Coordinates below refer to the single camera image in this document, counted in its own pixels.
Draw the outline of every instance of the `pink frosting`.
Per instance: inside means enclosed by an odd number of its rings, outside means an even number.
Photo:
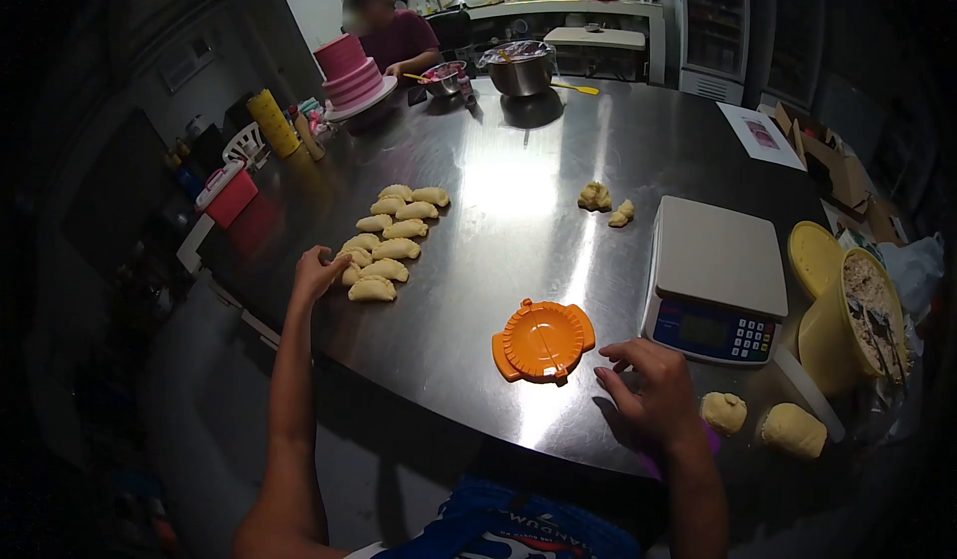
[[[336,111],[357,107],[382,88],[375,61],[365,56],[359,39],[351,34],[342,34],[313,55],[327,78],[322,89]]]

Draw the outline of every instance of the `stainless steel bowl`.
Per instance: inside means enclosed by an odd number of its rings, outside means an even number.
[[[488,63],[488,75],[496,90],[506,96],[534,96],[551,87],[554,63],[551,55],[506,63]]]
[[[441,72],[444,67],[465,67],[464,61],[449,61],[448,63],[437,64],[435,67],[429,68],[425,73],[430,71]],[[457,73],[452,73],[447,77],[442,78],[438,82],[428,82],[427,84],[421,84],[425,87],[425,90],[435,96],[436,98],[445,98],[446,96],[455,96],[460,92],[459,90],[459,75]]]

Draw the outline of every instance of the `paper sheet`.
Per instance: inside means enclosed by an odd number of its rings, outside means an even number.
[[[734,105],[717,104],[751,158],[807,172],[804,163],[774,125],[771,117],[763,112],[748,111]]]

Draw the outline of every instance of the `orange dumpling press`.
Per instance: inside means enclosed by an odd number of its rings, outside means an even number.
[[[526,298],[505,330],[492,335],[492,357],[509,382],[565,378],[582,353],[593,347],[592,321],[574,303],[533,303]]]

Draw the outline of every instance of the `kitchen counter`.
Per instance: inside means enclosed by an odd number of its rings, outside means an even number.
[[[481,432],[643,474],[631,440],[609,425],[617,426],[614,406],[592,374],[607,363],[596,350],[563,386],[508,383],[492,361],[492,335],[527,297],[577,303],[592,320],[597,347],[636,336],[652,220],[664,194],[774,223],[790,309],[784,329],[794,333],[809,300],[789,268],[787,237],[800,220],[827,222],[807,174],[748,157],[713,101],[636,84],[568,82],[601,94],[562,89],[516,102],[476,79],[478,109],[470,113],[459,98],[409,108],[397,91],[392,115],[374,132],[338,135],[318,163],[302,150],[267,163],[255,177],[254,202],[229,231],[213,227],[200,246],[203,263],[280,331],[303,251],[316,243],[338,251],[392,183],[444,187],[452,202],[421,240],[421,256],[406,261],[411,277],[397,284],[395,302],[348,302],[343,288],[333,288],[316,305],[314,350]],[[626,197],[635,204],[632,223],[612,229],[609,214],[577,206],[592,179],[610,188],[615,206]],[[718,454],[732,495],[763,497],[773,479],[777,492],[766,500],[773,505],[785,489],[824,491],[846,479],[843,445],[829,443],[815,462],[760,446],[761,420],[774,404],[807,407],[776,366],[689,368],[699,396],[731,392],[748,402],[743,431],[724,439]]]
[[[529,13],[609,13],[648,17],[648,80],[664,84],[664,12],[661,3],[637,0],[523,0],[466,9],[472,19]]]

